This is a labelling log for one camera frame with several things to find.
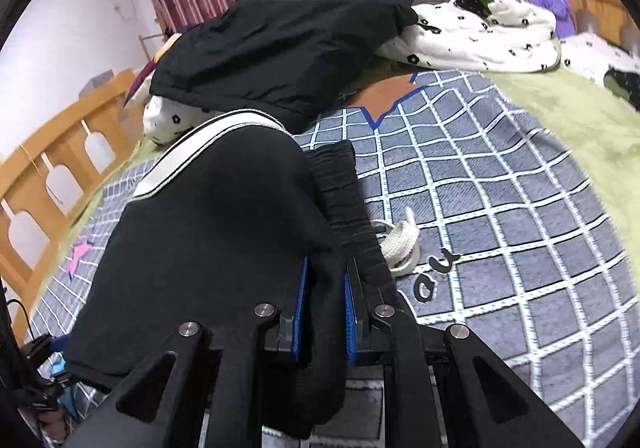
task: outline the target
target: metal screw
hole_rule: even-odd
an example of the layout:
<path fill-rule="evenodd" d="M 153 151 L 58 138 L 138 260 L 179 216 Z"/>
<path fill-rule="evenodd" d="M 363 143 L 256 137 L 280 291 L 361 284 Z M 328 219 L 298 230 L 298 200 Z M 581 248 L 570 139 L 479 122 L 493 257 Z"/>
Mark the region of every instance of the metal screw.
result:
<path fill-rule="evenodd" d="M 451 326 L 451 329 L 449 329 L 449 333 L 453 338 L 463 340 L 469 336 L 469 329 L 465 325 L 455 323 Z"/>
<path fill-rule="evenodd" d="M 270 303 L 261 303 L 255 306 L 254 313 L 260 318 L 267 318 L 275 313 L 275 308 Z"/>
<path fill-rule="evenodd" d="M 373 312 L 381 318 L 391 318 L 396 313 L 396 310 L 393 306 L 383 303 L 377 306 Z"/>
<path fill-rule="evenodd" d="M 186 336 L 188 338 L 189 336 L 193 336 L 196 332 L 198 332 L 199 329 L 200 327 L 198 326 L 198 324 L 196 324 L 196 322 L 185 322 L 180 325 L 180 327 L 178 327 L 178 332 L 182 336 Z"/>

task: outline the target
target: triangular cutout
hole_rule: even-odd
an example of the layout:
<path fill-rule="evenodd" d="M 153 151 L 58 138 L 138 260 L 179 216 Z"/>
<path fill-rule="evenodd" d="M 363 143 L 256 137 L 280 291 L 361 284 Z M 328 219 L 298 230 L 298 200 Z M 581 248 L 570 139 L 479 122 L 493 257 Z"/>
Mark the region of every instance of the triangular cutout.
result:
<path fill-rule="evenodd" d="M 524 398 L 483 358 L 473 358 L 474 368 L 486 398 L 489 413 L 497 424 L 502 424 L 529 412 Z"/>
<path fill-rule="evenodd" d="M 136 386 L 130 389 L 116 403 L 121 414 L 135 417 L 145 423 L 153 423 L 160 408 L 164 389 L 174 368 L 175 356 L 165 354 L 154 367 L 146 373 Z"/>

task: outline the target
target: pink star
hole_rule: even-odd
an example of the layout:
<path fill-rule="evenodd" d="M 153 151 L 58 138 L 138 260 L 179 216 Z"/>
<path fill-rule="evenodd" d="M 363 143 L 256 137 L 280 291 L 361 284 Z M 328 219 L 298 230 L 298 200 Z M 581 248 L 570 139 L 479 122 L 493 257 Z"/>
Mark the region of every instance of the pink star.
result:
<path fill-rule="evenodd" d="M 74 252 L 71 255 L 71 260 L 69 261 L 69 265 L 66 268 L 66 272 L 69 274 L 69 280 L 71 280 L 76 274 L 76 269 L 78 269 L 78 264 L 80 263 L 80 258 L 88 252 L 92 248 L 92 244 L 84 239 L 81 243 L 76 244 L 74 246 Z"/>

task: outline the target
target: purple fabric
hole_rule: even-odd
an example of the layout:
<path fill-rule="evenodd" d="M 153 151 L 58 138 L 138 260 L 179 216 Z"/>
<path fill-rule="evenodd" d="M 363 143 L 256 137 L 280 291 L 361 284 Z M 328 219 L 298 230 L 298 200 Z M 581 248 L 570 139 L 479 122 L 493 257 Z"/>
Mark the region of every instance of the purple fabric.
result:
<path fill-rule="evenodd" d="M 576 34 L 574 20 L 571 16 L 571 5 L 567 0 L 529 0 L 531 4 L 541 6 L 556 16 L 556 35 L 559 38 L 571 37 Z"/>

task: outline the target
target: white drawstring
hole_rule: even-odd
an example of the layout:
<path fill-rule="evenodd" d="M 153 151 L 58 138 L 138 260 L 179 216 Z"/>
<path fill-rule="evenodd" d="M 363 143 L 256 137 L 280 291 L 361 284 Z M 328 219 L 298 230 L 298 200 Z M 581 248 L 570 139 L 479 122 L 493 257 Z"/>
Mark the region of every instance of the white drawstring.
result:
<path fill-rule="evenodd" d="M 382 219 L 371 221 L 373 225 L 384 226 L 387 232 L 386 238 L 380 243 L 380 248 L 393 277 L 411 273 L 420 262 L 420 243 L 418 242 L 420 230 L 415 225 L 414 212 L 411 208 L 405 208 L 404 213 L 406 221 L 399 224 Z"/>

